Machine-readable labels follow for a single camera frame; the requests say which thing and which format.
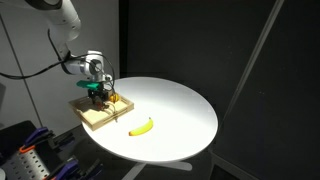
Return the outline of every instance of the banana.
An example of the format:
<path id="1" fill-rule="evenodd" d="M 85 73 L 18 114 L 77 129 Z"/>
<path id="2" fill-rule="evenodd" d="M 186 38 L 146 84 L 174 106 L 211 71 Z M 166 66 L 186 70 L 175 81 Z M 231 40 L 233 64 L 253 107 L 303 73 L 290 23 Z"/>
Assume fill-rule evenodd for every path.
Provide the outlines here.
<path id="1" fill-rule="evenodd" d="M 151 118 L 149 118 L 149 121 L 146 124 L 136 128 L 134 130 L 131 130 L 129 132 L 129 136 L 138 136 L 138 135 L 144 134 L 144 133 L 150 131 L 150 129 L 152 129 L 152 127 L 153 127 L 153 120 Z"/>

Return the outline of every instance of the wooden board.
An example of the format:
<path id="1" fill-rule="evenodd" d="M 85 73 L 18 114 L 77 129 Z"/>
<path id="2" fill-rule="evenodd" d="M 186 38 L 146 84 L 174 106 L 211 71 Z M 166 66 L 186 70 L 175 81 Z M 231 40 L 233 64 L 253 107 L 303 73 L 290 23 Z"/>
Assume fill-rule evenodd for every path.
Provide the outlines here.
<path id="1" fill-rule="evenodd" d="M 88 97 L 70 101 L 69 104 L 74 113 L 94 131 L 134 108 L 134 104 L 131 101 L 121 95 L 119 96 L 120 100 L 115 103 L 111 101 L 105 102 L 109 104 L 109 107 L 104 110 L 100 110 L 96 105 L 92 104 L 92 100 Z"/>

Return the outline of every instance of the round table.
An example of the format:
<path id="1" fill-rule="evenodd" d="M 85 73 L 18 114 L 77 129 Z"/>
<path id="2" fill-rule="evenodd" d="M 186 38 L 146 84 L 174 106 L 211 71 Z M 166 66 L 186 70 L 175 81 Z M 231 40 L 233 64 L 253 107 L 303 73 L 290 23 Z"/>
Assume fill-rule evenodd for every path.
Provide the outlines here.
<path id="1" fill-rule="evenodd" d="M 217 116 L 206 99 L 173 81 L 131 77 L 116 80 L 115 91 L 134 103 L 134 109 L 92 131 L 84 129 L 110 153 L 138 162 L 124 179 L 134 179 L 146 164 L 191 170 L 181 160 L 205 149 L 216 135 Z M 139 136 L 129 131 L 145 124 L 153 128 Z"/>

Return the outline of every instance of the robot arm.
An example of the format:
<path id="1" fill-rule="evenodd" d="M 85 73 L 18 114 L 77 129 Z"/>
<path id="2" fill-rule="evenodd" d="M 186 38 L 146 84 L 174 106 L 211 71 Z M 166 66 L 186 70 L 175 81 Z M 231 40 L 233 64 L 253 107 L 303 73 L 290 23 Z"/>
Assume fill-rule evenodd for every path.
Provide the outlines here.
<path id="1" fill-rule="evenodd" d="M 82 58 L 74 58 L 67 42 L 78 37 L 81 22 L 70 0 L 0 0 L 5 4 L 39 11 L 47 20 L 49 39 L 67 74 L 82 74 L 91 82 L 100 83 L 103 88 L 89 90 L 89 97 L 98 95 L 104 101 L 106 95 L 104 83 L 111 82 L 112 77 L 104 73 L 103 56 L 101 52 L 88 51 Z"/>

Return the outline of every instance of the table leg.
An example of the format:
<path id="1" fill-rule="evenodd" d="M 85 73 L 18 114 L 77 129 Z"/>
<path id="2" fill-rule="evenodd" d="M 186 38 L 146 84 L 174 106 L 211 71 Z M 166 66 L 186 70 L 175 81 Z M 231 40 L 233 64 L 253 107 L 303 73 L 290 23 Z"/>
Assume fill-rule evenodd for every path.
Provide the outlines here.
<path id="1" fill-rule="evenodd" d="M 150 164 L 155 166 L 173 168 L 173 169 L 180 169 L 185 171 L 191 171 L 192 165 L 187 162 L 172 162 L 172 163 L 163 163 L 163 164 Z M 122 178 L 122 180 L 133 180 L 141 170 L 146 166 L 146 163 L 136 163 L 133 168 Z"/>
<path id="2" fill-rule="evenodd" d="M 155 166 L 161 166 L 161 167 L 167 167 L 167 168 L 173 168 L 173 169 L 180 169 L 185 171 L 191 171 L 192 165 L 187 162 L 172 162 L 172 163 L 164 163 L 164 164 L 152 164 Z"/>
<path id="3" fill-rule="evenodd" d="M 145 163 L 136 163 L 133 168 L 122 178 L 122 180 L 133 180 L 144 168 Z"/>

